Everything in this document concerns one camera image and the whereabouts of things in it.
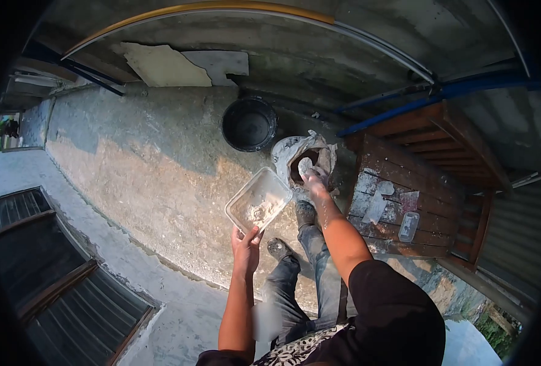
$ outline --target left hand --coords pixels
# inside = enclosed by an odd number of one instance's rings
[[[232,229],[232,252],[234,255],[233,271],[238,274],[253,274],[260,260],[260,241],[264,231],[258,232],[255,226],[244,235],[234,226]]]

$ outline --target crocs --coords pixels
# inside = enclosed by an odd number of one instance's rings
[[[295,252],[291,249],[291,247],[279,238],[270,239],[268,241],[268,244],[266,245],[266,249],[268,249],[269,254],[273,256],[275,260],[278,260],[278,261],[282,260],[284,257],[288,255],[295,254]]]
[[[297,225],[299,230],[301,230],[301,227],[303,227],[303,225],[315,224],[317,211],[311,203],[303,200],[297,201],[295,214],[297,215]]]

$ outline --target jeans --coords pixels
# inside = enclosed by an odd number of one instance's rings
[[[306,224],[299,229],[297,239],[315,274],[317,319],[309,319],[295,301],[295,287],[301,265],[295,256],[288,255],[277,264],[262,287],[263,297],[279,308],[283,319],[275,347],[295,341],[308,333],[335,326],[338,319],[341,277],[333,264],[323,234],[317,226]],[[355,314],[353,302],[348,296],[347,315]]]

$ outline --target green foliage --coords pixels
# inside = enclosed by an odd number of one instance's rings
[[[510,354],[510,350],[514,348],[516,339],[506,333],[490,316],[484,312],[475,327],[486,337],[490,346],[500,356],[502,360]]]

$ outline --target black bucket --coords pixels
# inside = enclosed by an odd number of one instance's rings
[[[223,114],[222,135],[236,150],[258,151],[276,134],[276,113],[270,104],[256,97],[238,99]]]

